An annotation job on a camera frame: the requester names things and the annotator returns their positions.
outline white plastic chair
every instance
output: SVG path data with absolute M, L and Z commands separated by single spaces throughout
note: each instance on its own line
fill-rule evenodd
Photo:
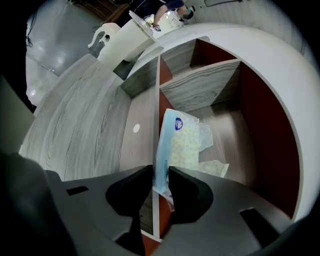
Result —
M 116 23 L 105 23 L 102 24 L 101 27 L 99 27 L 94 35 L 92 42 L 88 45 L 88 48 L 92 47 L 97 39 L 97 36 L 101 33 L 104 32 L 103 37 L 99 40 L 99 43 L 103 42 L 105 45 L 107 44 L 106 40 L 106 35 L 109 35 L 110 37 L 115 35 L 118 31 L 120 30 L 120 27 Z

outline gray wall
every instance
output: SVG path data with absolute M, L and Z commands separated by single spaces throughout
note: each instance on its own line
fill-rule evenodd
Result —
M 285 41 L 318 69 L 317 62 L 300 31 L 284 12 L 269 0 L 243 0 L 206 7 L 205 0 L 185 0 L 194 6 L 191 23 L 233 23 L 263 30 Z
M 0 151 L 19 152 L 35 117 L 0 76 Z

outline floor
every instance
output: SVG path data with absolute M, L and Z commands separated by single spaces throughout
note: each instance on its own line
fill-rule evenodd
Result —
M 29 32 L 32 17 L 28 21 Z M 90 53 L 98 57 L 99 37 L 89 49 L 100 20 L 67 0 L 48 0 L 37 11 L 27 47 L 27 95 L 38 105 L 57 78 L 73 63 Z

